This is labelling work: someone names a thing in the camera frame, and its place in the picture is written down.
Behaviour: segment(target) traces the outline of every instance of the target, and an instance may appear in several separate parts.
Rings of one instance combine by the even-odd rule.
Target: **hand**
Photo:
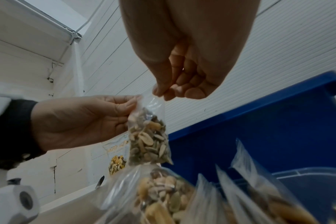
[[[202,99],[224,81],[250,33],[260,0],[120,0],[155,95]]]
[[[134,96],[42,101],[31,113],[33,136],[44,151],[103,142],[127,131],[127,118],[136,104]]]

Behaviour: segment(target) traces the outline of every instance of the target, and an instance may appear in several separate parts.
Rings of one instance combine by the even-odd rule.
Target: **black sleeve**
[[[0,116],[0,169],[12,169],[23,161],[45,154],[31,132],[31,111],[36,103],[12,100]]]

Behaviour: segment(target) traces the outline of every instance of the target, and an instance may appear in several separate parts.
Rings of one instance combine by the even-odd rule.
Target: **ribbed white panel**
[[[107,4],[96,26],[105,25],[85,42],[86,95],[139,94],[155,83],[135,56],[116,7],[116,0]],[[167,103],[170,132],[336,70],[336,0],[263,0],[258,13],[236,66],[211,96]]]

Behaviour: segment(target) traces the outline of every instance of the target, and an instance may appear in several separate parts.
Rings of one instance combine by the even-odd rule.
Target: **cable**
[[[66,46],[64,52],[61,54],[60,58],[57,60],[55,66],[51,69],[51,72],[49,73],[47,79],[50,79],[50,78],[51,78],[52,73],[54,72],[55,68],[58,66],[58,64],[60,63],[60,61],[62,60],[62,58],[64,57],[66,51],[68,50],[69,46],[72,44],[73,40],[74,40],[75,38],[79,38],[79,36],[78,36],[78,32],[79,32],[85,25],[87,25],[87,24],[89,23],[89,21],[93,18],[93,16],[96,14],[96,12],[98,11],[98,9],[102,6],[102,4],[103,4],[104,1],[105,1],[105,0],[102,0],[102,1],[100,2],[100,4],[97,6],[97,8],[94,10],[94,12],[93,12],[93,13],[91,14],[91,16],[89,17],[89,19],[88,19],[82,26],[80,26],[76,31],[73,31],[73,32],[72,32],[72,37],[71,37],[71,39],[70,39],[69,42],[67,43],[67,46]]]

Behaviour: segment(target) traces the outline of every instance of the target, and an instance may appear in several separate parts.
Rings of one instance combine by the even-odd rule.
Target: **round black hole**
[[[27,210],[32,209],[33,206],[32,198],[27,192],[25,191],[20,192],[19,198],[20,203],[23,205],[24,208],[26,208]]]

